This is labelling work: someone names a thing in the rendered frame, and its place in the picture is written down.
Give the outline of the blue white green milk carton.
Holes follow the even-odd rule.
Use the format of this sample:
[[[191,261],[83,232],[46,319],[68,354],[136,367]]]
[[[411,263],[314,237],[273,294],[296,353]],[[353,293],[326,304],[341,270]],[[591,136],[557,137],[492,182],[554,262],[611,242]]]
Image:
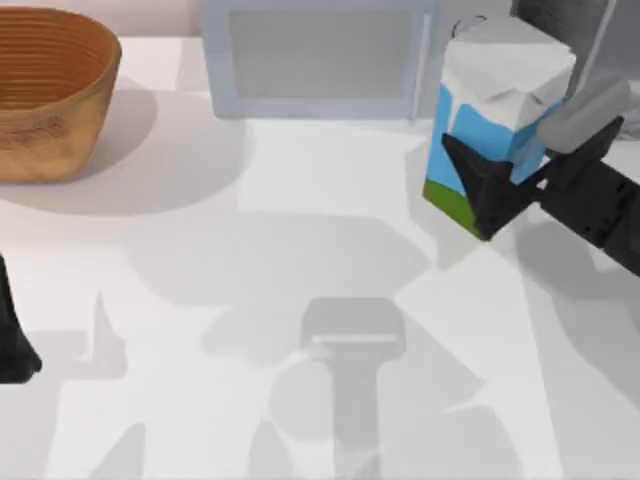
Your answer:
[[[448,42],[423,196],[478,239],[474,180],[463,181],[442,143],[449,134],[489,161],[509,161],[519,184],[542,162],[542,118],[564,100],[576,56],[515,16],[489,16]]]

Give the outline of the pale microwave oven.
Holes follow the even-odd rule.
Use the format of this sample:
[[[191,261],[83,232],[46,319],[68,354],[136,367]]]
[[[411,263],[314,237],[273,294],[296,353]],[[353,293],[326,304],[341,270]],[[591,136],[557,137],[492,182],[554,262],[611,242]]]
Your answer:
[[[436,0],[198,0],[224,119],[409,119]]]

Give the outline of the brown wooden basket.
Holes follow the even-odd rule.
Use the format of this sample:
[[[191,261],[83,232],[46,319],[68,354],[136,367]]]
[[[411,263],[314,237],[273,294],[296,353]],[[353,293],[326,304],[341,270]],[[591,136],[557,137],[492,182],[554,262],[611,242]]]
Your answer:
[[[122,47],[104,24],[40,6],[0,6],[0,182],[66,180],[105,124]]]

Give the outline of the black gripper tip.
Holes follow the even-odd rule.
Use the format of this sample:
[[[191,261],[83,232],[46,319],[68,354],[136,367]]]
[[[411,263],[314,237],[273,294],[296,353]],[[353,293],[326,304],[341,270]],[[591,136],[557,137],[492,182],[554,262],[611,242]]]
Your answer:
[[[24,384],[42,366],[18,320],[6,263],[0,254],[0,384]]]

